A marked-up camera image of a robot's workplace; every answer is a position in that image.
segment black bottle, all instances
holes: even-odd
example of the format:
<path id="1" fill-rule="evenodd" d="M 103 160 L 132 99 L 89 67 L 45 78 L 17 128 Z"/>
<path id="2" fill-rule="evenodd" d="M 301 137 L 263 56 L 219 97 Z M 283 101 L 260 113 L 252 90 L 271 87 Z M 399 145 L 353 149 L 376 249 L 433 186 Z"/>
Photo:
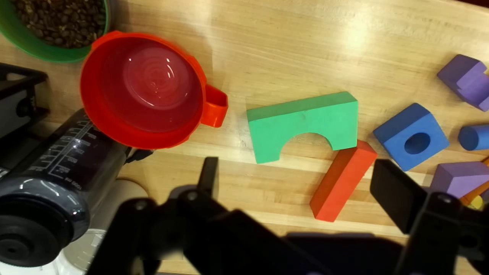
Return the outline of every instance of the black bottle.
<path id="1" fill-rule="evenodd" d="M 129 148 L 80 110 L 0 182 L 0 261 L 41 266 L 80 238 Z"/>

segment red cup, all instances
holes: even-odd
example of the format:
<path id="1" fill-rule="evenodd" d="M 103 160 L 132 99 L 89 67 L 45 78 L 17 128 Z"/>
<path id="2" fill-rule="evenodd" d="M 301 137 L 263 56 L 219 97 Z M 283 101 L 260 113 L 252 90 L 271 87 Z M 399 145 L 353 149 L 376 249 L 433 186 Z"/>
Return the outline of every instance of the red cup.
<path id="1" fill-rule="evenodd" d="M 90 120 L 136 148 L 185 142 L 202 122 L 220 127 L 226 93 L 206 82 L 194 56 L 148 33 L 110 32 L 92 46 L 80 81 Z"/>

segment wooden surface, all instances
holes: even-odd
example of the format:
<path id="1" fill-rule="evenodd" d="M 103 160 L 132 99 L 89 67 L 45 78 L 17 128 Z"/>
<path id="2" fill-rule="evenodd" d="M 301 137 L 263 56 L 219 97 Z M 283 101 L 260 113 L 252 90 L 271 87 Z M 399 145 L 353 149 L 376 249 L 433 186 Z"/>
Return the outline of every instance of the wooden surface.
<path id="1" fill-rule="evenodd" d="M 242 207 L 277 233 L 362 230 L 404 241 L 368 194 L 372 171 L 338 221 L 317 221 L 313 189 L 335 152 L 315 134 L 287 143 L 280 162 L 255 165 L 248 108 L 349 90 L 359 99 L 359 137 L 381 154 L 372 131 L 411 102 L 434 113 L 451 145 L 410 174 L 428 185 L 440 162 L 480 160 L 457 142 L 465 123 L 488 113 L 462 102 L 436 73 L 456 53 L 489 64 L 489 9 L 451 0 L 118 0 L 118 27 L 151 32 L 196 55 L 210 82 L 229 96 L 223 128 L 199 127 L 191 139 L 132 163 L 132 177 L 164 201 L 168 191 L 194 183 L 205 156 L 220 157 L 219 200 Z M 48 64 L 0 36 L 0 61 L 40 68 L 51 81 L 40 101 L 60 123 L 81 107 L 78 64 Z M 164 270 L 194 270 L 173 256 Z M 459 273 L 472 273 L 462 264 Z"/>

